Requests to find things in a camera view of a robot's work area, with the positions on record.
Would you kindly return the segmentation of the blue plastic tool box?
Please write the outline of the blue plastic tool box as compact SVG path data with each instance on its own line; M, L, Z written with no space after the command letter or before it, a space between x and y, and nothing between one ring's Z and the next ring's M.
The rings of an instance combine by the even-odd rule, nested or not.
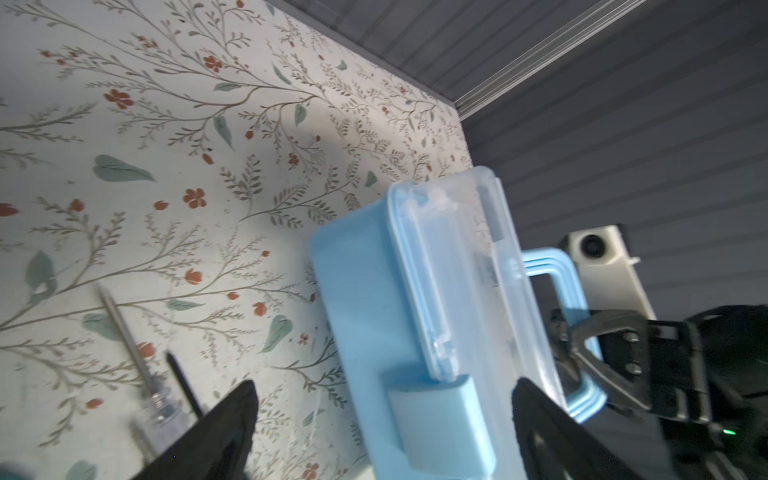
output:
M310 256L376 478L524 478L523 378L577 422L605 406L589 377L564 391L530 283L550 276L575 326L589 307L574 263L520 247L492 170L393 184L320 227Z

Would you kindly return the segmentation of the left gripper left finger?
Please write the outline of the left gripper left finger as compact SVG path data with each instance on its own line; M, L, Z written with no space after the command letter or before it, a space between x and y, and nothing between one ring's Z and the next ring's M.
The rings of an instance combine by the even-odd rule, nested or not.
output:
M259 398L245 380L193 425L180 408L157 420L132 421L138 444L150 456L136 479L244 479L258 418Z

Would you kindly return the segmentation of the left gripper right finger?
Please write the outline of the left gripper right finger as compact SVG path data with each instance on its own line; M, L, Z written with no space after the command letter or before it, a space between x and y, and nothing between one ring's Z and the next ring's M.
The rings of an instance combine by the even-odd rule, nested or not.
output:
M518 380L511 405L520 455L529 479L639 477L531 380Z

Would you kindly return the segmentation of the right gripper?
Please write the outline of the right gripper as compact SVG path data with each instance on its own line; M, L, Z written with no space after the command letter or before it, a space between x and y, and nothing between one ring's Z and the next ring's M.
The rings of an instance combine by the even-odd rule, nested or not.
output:
M548 337L573 419L608 405L651 413L679 478L766 478L766 306L720 306L681 322L557 308Z

